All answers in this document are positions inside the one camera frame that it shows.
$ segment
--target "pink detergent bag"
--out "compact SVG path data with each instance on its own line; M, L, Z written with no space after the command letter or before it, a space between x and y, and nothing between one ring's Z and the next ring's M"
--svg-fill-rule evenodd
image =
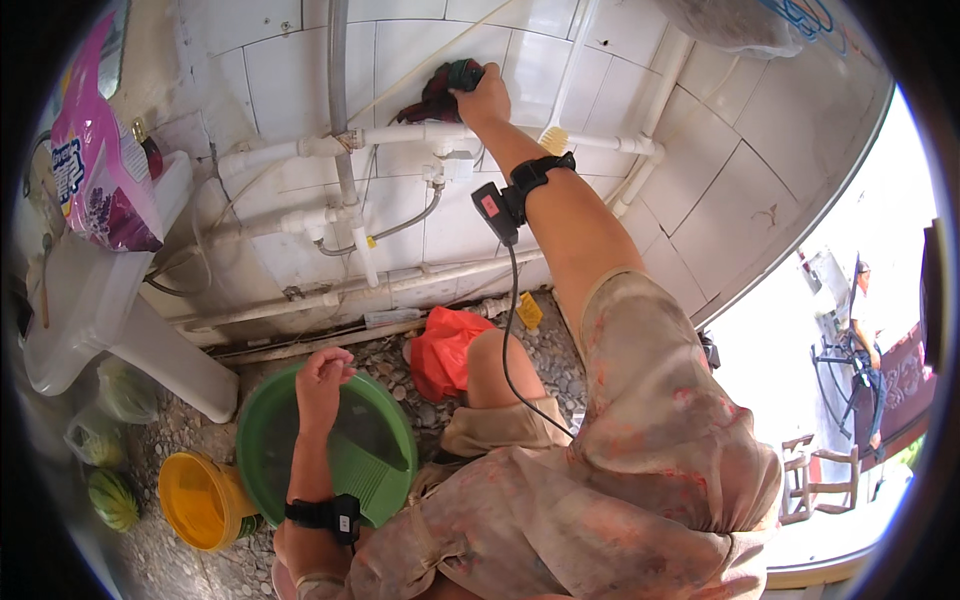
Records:
M113 13L73 62L50 130L60 209L81 237L115 252L156 252L163 230L143 148L97 90L100 48Z

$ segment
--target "soap bottle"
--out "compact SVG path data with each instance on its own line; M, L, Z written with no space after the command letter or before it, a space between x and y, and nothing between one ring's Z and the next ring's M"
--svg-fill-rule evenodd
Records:
M154 139L147 135L147 128L143 124L141 117L133 119L130 127L133 132L133 139L140 143L143 151L147 153L147 166L150 168L150 179L156 180L163 173L163 156L160 155L160 149L154 142Z

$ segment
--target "jeans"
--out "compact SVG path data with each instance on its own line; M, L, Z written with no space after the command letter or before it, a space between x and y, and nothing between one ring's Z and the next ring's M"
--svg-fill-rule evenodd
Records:
M880 354L880 346L876 343L874 343L874 349L877 354ZM873 437L880 430L880 419L883 417L883 407L887 402L887 382L880 369L870 366L870 353L867 350L857 350L856 357L863 363L863 373L867 375L874 392L874 424L870 428L870 436Z

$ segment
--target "right hand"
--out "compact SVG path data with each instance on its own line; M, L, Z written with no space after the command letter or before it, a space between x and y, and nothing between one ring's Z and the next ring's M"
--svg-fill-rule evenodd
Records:
M297 372L297 410L300 432L326 439L340 408L340 386L356 374L345 364L353 355L343 348L314 352Z
M474 131L487 123L510 122L510 95L500 79L500 67L488 62L483 68L483 77L473 91L449 90L457 99L460 118Z

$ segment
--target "white tiled wall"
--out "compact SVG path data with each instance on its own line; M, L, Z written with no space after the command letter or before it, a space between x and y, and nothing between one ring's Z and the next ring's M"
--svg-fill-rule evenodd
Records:
M513 121L543 126L585 1L515 0L435 62L471 57L499 63L513 102ZM501 3L351 0L351 113ZM161 142L209 161L205 143L212 143L222 156L247 145L326 132L327 8L326 0L180 0L176 10L190 62L181 68L190 71L202 101L190 119L168 125L169 134L158 131ZM562 125L570 131L636 134L660 84L665 61L658 49L676 34L654 0L601 0ZM802 225L795 223L798 219L812 218L810 211L828 201L866 143L889 86L888 76L874 65L876 59L857 53L841 59L823 44L806 46L795 59L733 61L706 44L694 45L654 135L666 148L665 159L622 219L650 272L691 315L728 296L755 263L782 250L774 246L789 243L783 237ZM431 64L414 74L351 125L387 127L401 108L420 99L434 68ZM478 140L464 140L457 148L480 159L473 181L449 184L440 207L425 223L378 243L372 255L377 269L388 274L384 279L409 276L409 269L422 262L445 264L503 253L469 197L488 180L503 185L503 178L489 153L480 156ZM584 146L571 150L578 172L602 198L636 163L634 155ZM370 233L427 205L430 192L420 174L431 154L429 144L416 142L382 146L375 160L372 149L354 153L361 198L367 193L367 178L372 178L365 210ZM254 175L224 181L227 192L234 197ZM257 181L233 212L243 223L339 195L332 159L297 158ZM774 222L764 211L775 213ZM325 243L339 248L350 240L338 226L328 228ZM526 228L517 249L535 246ZM239 245L231 253L216 252L221 269L257 272L243 275L259 281L257 301L279 297L289 286L316 287L360 274L356 256L323 256L305 238L285 234ZM498 275L438 283L374 304L430 306L471 292L479 298L509 288L508 277L490 283ZM195 310L223 310L252 301L236 292L242 284L237 277L223 279L210 293L219 296L195 303ZM521 273L521 287L548 280L542 260ZM182 303L163 308L163 301L151 294L163 314L184 312ZM360 308L342 307L337 319Z

